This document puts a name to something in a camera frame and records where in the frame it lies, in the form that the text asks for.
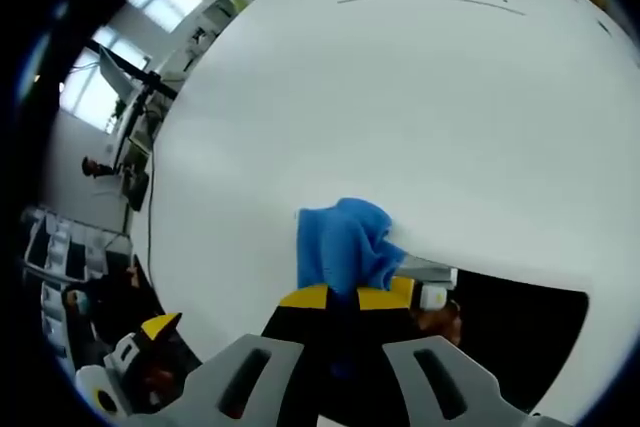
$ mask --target blue cloth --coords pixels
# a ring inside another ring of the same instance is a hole
[[[298,217],[298,288],[326,283],[338,295],[358,286],[389,290],[405,252],[384,240],[391,217],[360,199],[328,209],[301,209]]]

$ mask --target white table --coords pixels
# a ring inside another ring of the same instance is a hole
[[[414,255],[588,293],[536,409],[575,422],[640,325],[640,76],[623,34],[586,0],[345,1],[256,0],[187,80],[155,147],[163,306],[202,360],[260,332],[296,286],[297,210],[361,197]]]

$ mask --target blue towel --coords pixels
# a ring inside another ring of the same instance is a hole
[[[391,217],[360,199],[328,209],[301,209],[298,218],[298,288],[326,283],[341,296],[358,286],[389,290],[405,252],[384,240]]]

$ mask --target desk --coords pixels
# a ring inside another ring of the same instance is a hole
[[[588,293],[536,409],[575,422],[640,326],[640,82],[615,42],[575,0],[255,0],[156,141],[151,278],[185,341],[206,360],[260,332],[298,209],[361,197],[416,256]]]

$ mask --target wall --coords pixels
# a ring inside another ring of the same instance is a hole
[[[102,160],[106,137],[107,134],[73,115],[58,112],[45,161],[42,203],[64,217],[121,231],[126,208],[124,199],[96,196],[104,186],[85,177],[80,168],[85,155]]]
[[[151,58],[170,53],[171,34],[147,17],[140,9],[125,3],[109,21],[120,35]]]

